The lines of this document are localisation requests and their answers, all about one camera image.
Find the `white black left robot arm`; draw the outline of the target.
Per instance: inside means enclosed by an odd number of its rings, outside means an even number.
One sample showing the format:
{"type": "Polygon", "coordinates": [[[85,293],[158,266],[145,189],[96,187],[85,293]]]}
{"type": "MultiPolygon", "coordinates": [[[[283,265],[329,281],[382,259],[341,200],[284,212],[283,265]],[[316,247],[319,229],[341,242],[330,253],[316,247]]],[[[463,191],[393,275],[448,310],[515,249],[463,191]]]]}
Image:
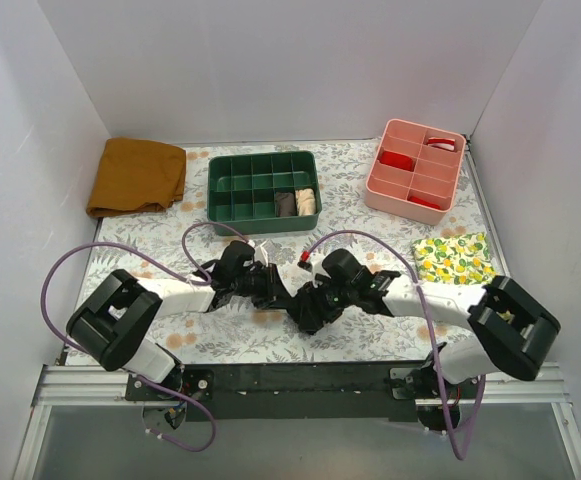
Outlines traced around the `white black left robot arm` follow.
{"type": "Polygon", "coordinates": [[[211,283],[191,285],[178,280],[140,280],[119,269],[111,273],[72,315],[68,335],[107,371],[124,369],[148,379],[163,400],[175,398],[183,386],[179,361],[147,339],[154,319],[183,312],[207,313],[234,296],[259,309],[283,309],[291,299],[274,264],[248,261],[229,267],[218,260],[205,264],[211,283]]]}

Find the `black underwear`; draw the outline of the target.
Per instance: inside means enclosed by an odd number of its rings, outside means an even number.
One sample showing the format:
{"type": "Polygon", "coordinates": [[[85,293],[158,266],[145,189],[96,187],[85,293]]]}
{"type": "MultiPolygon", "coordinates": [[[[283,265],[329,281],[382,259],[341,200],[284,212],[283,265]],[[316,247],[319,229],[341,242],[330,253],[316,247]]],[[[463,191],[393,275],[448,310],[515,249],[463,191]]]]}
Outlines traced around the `black underwear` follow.
{"type": "Polygon", "coordinates": [[[294,296],[277,299],[273,307],[285,310],[300,332],[314,335],[336,321],[347,305],[337,288],[308,282],[294,296]]]}

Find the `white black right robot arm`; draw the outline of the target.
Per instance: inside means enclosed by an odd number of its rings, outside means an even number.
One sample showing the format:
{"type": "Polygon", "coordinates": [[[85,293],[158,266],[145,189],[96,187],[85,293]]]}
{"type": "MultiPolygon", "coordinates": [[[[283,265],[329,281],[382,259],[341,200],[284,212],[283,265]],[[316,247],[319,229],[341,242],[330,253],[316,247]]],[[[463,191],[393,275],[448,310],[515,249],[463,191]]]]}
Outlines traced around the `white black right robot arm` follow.
{"type": "Polygon", "coordinates": [[[330,279],[320,288],[321,320],[355,306],[372,315],[418,317],[470,331],[471,337],[441,347],[422,373],[424,389],[439,398],[468,379],[495,372],[535,380],[561,330],[547,309],[506,276],[485,285],[455,285],[380,271],[352,282],[330,279]]]}

